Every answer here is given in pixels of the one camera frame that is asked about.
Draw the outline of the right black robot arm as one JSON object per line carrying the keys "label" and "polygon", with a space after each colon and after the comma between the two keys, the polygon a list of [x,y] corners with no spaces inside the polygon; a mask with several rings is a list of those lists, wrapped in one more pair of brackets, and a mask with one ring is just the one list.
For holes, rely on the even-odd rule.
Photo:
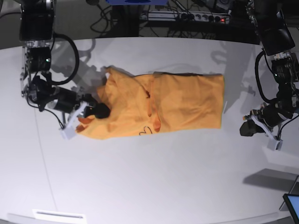
{"label": "right black robot arm", "polygon": [[[65,139],[71,139],[76,131],[73,123],[78,118],[91,115],[98,119],[108,118],[110,109],[99,103],[91,94],[72,91],[62,87],[69,83],[79,68],[79,53],[74,41],[54,31],[54,0],[21,0],[21,25],[19,39],[23,43],[23,67],[20,77],[21,96],[29,106],[40,112],[61,112],[58,119],[60,133]],[[67,41],[74,52],[75,65],[71,75],[63,81],[54,81],[50,71],[52,50],[56,39]]]}

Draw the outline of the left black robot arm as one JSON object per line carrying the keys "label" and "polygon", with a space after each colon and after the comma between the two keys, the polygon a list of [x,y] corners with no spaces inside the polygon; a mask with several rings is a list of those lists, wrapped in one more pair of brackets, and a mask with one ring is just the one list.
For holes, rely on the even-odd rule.
{"label": "left black robot arm", "polygon": [[[246,11],[260,39],[262,51],[255,59],[255,79],[263,100],[259,109],[243,117],[240,135],[252,137],[263,133],[269,138],[268,148],[281,149],[283,128],[299,116],[299,62],[291,51],[295,42],[287,27],[282,11],[282,0],[249,0]],[[268,69],[278,84],[276,97],[268,99],[263,93],[259,76],[261,58],[271,57]]]}

